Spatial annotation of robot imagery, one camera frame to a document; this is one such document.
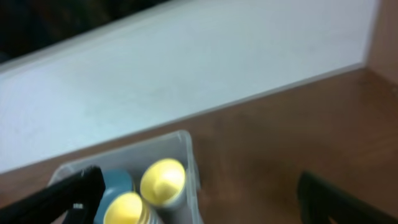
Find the yellow cup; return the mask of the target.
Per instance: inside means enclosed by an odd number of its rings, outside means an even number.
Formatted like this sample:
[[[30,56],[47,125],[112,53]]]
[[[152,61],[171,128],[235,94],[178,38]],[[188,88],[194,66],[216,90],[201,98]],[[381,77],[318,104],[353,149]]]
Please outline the yellow cup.
[[[117,196],[105,211],[104,224],[149,224],[150,208],[135,192]]]

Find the clear plastic storage container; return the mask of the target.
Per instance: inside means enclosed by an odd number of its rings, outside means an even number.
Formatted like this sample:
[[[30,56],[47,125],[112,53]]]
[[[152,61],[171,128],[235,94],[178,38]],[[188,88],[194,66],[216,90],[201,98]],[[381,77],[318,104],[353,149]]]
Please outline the clear plastic storage container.
[[[201,189],[200,176],[193,154],[191,136],[184,130],[66,162],[55,170],[48,185],[60,182],[79,170],[94,165],[102,170],[127,171],[135,189],[139,191],[139,182],[146,169],[158,160],[166,158],[176,159],[182,163],[187,180],[182,204],[170,210],[158,209],[160,219],[168,224],[203,223],[197,200],[197,191]]]

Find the dark blue bowl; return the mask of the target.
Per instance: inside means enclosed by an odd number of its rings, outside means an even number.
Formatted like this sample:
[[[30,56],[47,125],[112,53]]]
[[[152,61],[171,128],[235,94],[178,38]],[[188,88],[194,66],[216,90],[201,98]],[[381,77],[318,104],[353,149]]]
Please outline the dark blue bowl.
[[[112,169],[103,171],[105,190],[98,206],[94,224],[103,224],[104,215],[111,202],[119,195],[135,191],[135,184],[126,170]]]

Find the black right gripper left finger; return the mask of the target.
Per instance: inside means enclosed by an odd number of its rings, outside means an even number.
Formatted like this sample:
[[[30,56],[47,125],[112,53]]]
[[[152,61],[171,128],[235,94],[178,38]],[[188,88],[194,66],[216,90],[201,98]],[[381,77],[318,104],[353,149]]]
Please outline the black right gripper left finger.
[[[93,223],[105,191],[103,173],[87,167],[1,209],[1,223]]]

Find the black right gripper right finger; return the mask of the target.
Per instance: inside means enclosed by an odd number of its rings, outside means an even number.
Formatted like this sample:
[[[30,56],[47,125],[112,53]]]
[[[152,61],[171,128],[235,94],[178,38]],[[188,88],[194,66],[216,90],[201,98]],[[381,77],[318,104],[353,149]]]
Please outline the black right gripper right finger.
[[[397,219],[310,172],[302,172],[297,185],[300,217],[304,224],[397,224]]]

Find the yellow small bowl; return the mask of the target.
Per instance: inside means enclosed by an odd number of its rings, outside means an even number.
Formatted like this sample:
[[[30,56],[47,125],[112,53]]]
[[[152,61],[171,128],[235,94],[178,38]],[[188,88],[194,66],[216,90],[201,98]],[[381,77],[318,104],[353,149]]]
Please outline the yellow small bowl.
[[[153,163],[144,172],[140,191],[142,197],[157,208],[172,208],[183,200],[187,175],[176,159],[166,158]]]

